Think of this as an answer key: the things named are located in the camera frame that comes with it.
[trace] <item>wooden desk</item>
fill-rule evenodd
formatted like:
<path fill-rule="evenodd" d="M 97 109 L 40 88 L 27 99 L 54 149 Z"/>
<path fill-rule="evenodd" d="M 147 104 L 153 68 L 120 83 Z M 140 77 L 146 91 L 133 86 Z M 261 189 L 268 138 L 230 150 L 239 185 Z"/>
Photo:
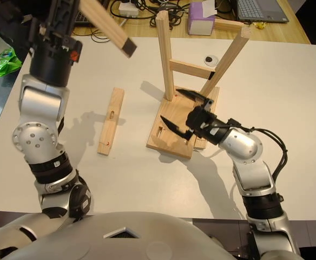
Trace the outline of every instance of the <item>wooden desk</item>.
<path fill-rule="evenodd" d="M 277 0 L 283 11 L 287 15 L 288 23 L 267 23 L 266 28 L 260 30 L 256 28 L 253 24 L 249 25 L 252 29 L 251 40 L 255 41 L 270 41 L 270 42 L 291 42 L 291 43 L 305 43 L 310 44 L 300 22 L 298 21 L 295 13 L 293 12 L 291 6 L 287 0 Z M 189 0 L 181 0 L 180 5 L 189 3 Z M 119 2 L 114 5 L 114 11 L 118 11 Z M 222 5 L 222 10 L 227 10 L 227 4 Z M 140 11 L 140 16 L 149 16 L 149 12 Z M 118 23 L 121 23 L 123 19 L 115 17 Z M 185 14 L 182 18 L 180 25 L 175 26 L 171 32 L 171 37 L 175 38 L 215 38 L 215 39 L 233 39 L 236 35 L 235 32 L 223 31 L 223 30 L 213 30 L 210 36 L 200 36 L 200 35 L 188 35 L 187 32 L 188 15 Z M 130 37 L 157 37 L 156 28 L 149 26 L 149 19 L 146 20 L 128 20 L 123 26 L 124 30 Z M 84 35 L 89 34 L 89 28 L 76 28 L 75 33 Z"/>

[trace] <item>wooden leg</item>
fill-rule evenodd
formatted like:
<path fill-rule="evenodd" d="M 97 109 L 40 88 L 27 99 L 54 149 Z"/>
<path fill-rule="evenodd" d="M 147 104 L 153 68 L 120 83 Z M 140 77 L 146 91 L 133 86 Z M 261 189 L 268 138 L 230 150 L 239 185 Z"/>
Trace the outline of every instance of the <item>wooden leg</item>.
<path fill-rule="evenodd" d="M 104 122 L 102 133 L 99 139 L 98 153 L 100 154 L 109 155 L 110 149 L 114 143 L 123 97 L 124 90 L 120 88 L 114 88 L 106 114 L 106 120 Z"/>
<path fill-rule="evenodd" d="M 162 59 L 165 98 L 171 101 L 175 94 L 173 72 L 170 68 L 171 43 L 168 11 L 160 11 L 156 17 L 160 56 Z"/>
<path fill-rule="evenodd" d="M 97 28 L 128 57 L 136 49 L 135 43 L 127 36 L 124 30 L 110 17 L 105 8 L 97 0 L 80 0 L 80 11 Z"/>
<path fill-rule="evenodd" d="M 251 31 L 248 27 L 241 28 L 236 38 L 233 40 L 232 44 L 229 46 L 224 56 L 218 63 L 215 74 L 211 77 L 210 80 L 205 83 L 202 90 L 200 91 L 200 94 L 204 96 L 208 96 L 210 94 L 212 89 L 217 85 L 218 81 L 222 78 L 234 59 L 243 49 L 243 47 L 249 40 L 250 35 Z"/>

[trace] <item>white table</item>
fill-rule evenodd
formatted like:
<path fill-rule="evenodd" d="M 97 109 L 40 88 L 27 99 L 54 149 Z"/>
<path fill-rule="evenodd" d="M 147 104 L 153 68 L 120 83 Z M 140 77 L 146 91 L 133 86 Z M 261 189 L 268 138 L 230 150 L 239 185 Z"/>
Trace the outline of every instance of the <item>white table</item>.
<path fill-rule="evenodd" d="M 224 151 L 208 144 L 191 160 L 146 148 L 163 96 L 163 76 L 156 38 L 134 38 L 131 59 L 111 43 L 83 41 L 82 56 L 69 79 L 70 98 L 60 136 L 71 163 L 80 170 L 94 198 L 92 211 L 154 211 L 186 218 L 240 219 L 245 215 L 234 186 L 232 164 Z M 231 41 L 172 39 L 173 58 L 203 64 L 220 58 Z M 0 211 L 38 212 L 34 176 L 11 143 L 19 119 L 21 77 L 0 118 Z M 200 90 L 205 80 L 176 73 L 175 83 Z M 216 113 L 244 126 L 270 129 L 288 148 L 278 191 L 290 219 L 316 219 L 316 46 L 249 42 L 222 80 Z M 126 93 L 120 125 L 110 155 L 97 144 L 113 87 Z M 281 157 L 274 142 L 259 135 L 263 158 L 272 171 Z"/>

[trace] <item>purple tissue box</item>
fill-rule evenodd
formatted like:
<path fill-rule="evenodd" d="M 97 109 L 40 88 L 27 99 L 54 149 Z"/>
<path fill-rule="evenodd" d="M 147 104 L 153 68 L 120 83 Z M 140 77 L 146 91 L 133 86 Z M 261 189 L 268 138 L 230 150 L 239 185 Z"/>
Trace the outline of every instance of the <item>purple tissue box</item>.
<path fill-rule="evenodd" d="M 215 16 L 202 17 L 202 2 L 192 2 L 188 14 L 188 34 L 211 35 Z"/>

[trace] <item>wooden plank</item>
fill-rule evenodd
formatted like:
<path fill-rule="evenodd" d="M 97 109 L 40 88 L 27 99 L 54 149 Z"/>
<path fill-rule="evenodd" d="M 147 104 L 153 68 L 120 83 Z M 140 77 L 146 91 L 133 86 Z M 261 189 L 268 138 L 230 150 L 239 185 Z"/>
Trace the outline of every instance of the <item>wooden plank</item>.
<path fill-rule="evenodd" d="M 219 95 L 219 87 L 215 87 L 212 89 L 211 93 L 209 94 L 209 98 L 214 100 L 213 104 L 211 105 L 211 112 L 215 113 L 216 111 L 216 106 L 217 106 L 217 100 L 218 100 L 218 95 Z M 195 139 L 195 144 L 194 148 L 195 149 L 205 149 L 207 145 L 207 141 L 204 138 L 196 138 Z"/>
<path fill-rule="evenodd" d="M 146 147 L 178 155 L 187 159 L 192 157 L 193 146 L 196 136 L 192 136 L 189 142 L 171 132 L 161 120 L 164 116 L 180 127 L 181 131 L 186 131 L 187 115 L 194 108 L 194 102 L 180 94 L 172 101 L 163 98 L 154 120 L 151 133 Z"/>
<path fill-rule="evenodd" d="M 239 31 L 245 24 L 238 21 L 230 21 L 216 18 L 214 28 L 224 31 Z"/>
<path fill-rule="evenodd" d="M 205 85 L 201 89 L 200 93 L 202 95 L 208 96 L 210 94 L 212 89 L 216 86 L 218 81 L 222 78 L 222 76 L 230 67 L 242 48 L 248 42 L 250 35 L 251 31 L 248 27 L 241 28 L 236 38 L 233 40 L 232 44 L 229 46 L 222 59 L 218 63 L 216 67 L 216 73 L 212 76 L 210 80 L 205 83 Z"/>
<path fill-rule="evenodd" d="M 214 73 L 214 69 L 205 68 L 187 62 L 177 61 L 174 59 L 170 60 L 170 69 L 175 72 L 181 72 L 191 76 L 201 77 L 207 80 L 210 78 L 211 73 Z"/>
<path fill-rule="evenodd" d="M 120 112 L 124 97 L 124 90 L 114 88 L 111 95 L 110 104 L 106 114 L 106 119 L 103 125 L 102 133 L 99 139 L 98 153 L 108 155 L 114 143 L 117 123 L 120 118 Z"/>
<path fill-rule="evenodd" d="M 132 56 L 136 49 L 135 43 L 127 36 L 116 21 L 110 17 L 105 8 L 97 0 L 80 0 L 78 8 L 126 56 Z"/>
<path fill-rule="evenodd" d="M 160 48 L 160 56 L 163 67 L 163 77 L 165 85 L 165 98 L 171 101 L 175 94 L 174 77 L 170 68 L 170 59 L 172 58 L 170 43 L 170 28 L 168 11 L 160 11 L 156 17 L 156 25 L 158 31 L 158 40 Z"/>

